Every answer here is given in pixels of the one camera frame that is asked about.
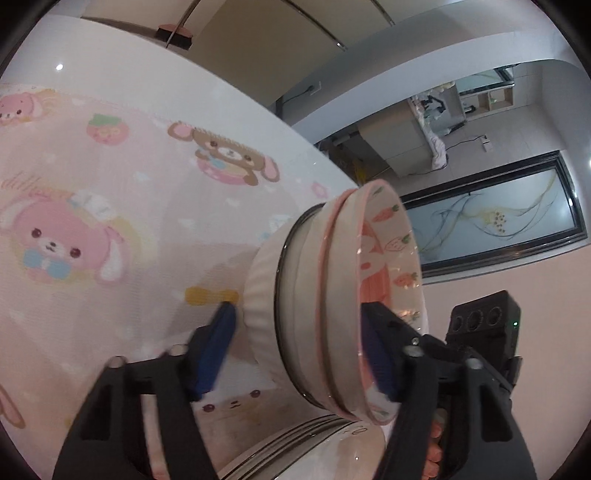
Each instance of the pink bunny print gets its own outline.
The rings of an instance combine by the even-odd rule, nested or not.
[[[18,411],[14,402],[8,396],[6,390],[0,385],[0,417],[4,416],[8,420],[8,423],[18,429],[25,427],[25,420],[22,418],[21,413]]]
[[[89,226],[77,208],[72,199],[21,197],[0,212],[0,233],[23,247],[21,262],[34,280],[65,280],[75,271],[92,271],[100,283],[121,280],[129,261],[124,239],[102,222]]]

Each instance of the screw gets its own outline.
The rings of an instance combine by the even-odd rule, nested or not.
[[[124,356],[112,356],[107,360],[107,367],[109,368],[120,368],[127,363],[127,359]]]
[[[418,358],[420,356],[423,356],[423,349],[419,346],[415,346],[415,345],[407,345],[405,346],[402,351],[404,352],[405,355],[407,356],[412,356],[413,358]]]
[[[477,358],[469,358],[468,360],[466,360],[466,365],[468,366],[468,368],[472,370],[481,370],[482,367],[484,367],[484,365],[482,365],[482,362]]]
[[[187,353],[187,350],[189,350],[189,347],[187,345],[185,345],[184,343],[178,343],[168,349],[168,354],[171,356],[180,356]]]

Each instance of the strawberry print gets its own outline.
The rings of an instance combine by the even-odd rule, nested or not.
[[[386,244],[386,250],[388,252],[401,252],[406,248],[409,242],[410,233],[408,235],[398,236]]]
[[[374,218],[372,218],[373,223],[377,222],[385,222],[386,220],[391,219],[394,214],[400,210],[399,205],[394,205],[393,207],[388,207],[379,212]]]
[[[95,113],[88,122],[86,133],[103,145],[119,145],[129,136],[129,127],[117,116]]]
[[[394,279],[394,285],[396,285],[397,287],[402,287],[402,288],[414,287],[415,282],[417,281],[417,278],[418,278],[418,275],[416,272],[403,273]]]

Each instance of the cartoon bunny face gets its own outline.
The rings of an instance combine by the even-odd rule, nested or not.
[[[24,247],[22,263],[37,280],[65,280],[93,270],[98,281],[120,280],[126,268],[124,240],[102,223],[91,227],[65,200],[25,197],[0,213],[0,231]]]
[[[267,181],[279,181],[279,170],[273,159],[228,138],[181,122],[172,124],[168,134],[178,140],[193,140],[197,144],[195,156],[200,168],[223,183],[256,186],[259,179],[255,172]]]
[[[0,124],[37,116],[41,106],[31,93],[15,93],[0,98]]]

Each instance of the wall outlet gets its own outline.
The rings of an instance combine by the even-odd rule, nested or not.
[[[310,96],[314,95],[315,93],[319,92],[320,90],[322,90],[322,82],[318,81],[318,87],[316,87],[314,90],[312,90],[310,92]]]
[[[480,141],[482,142],[482,148],[484,148],[485,152],[490,152],[492,150],[492,142],[486,135],[483,135],[480,138]]]

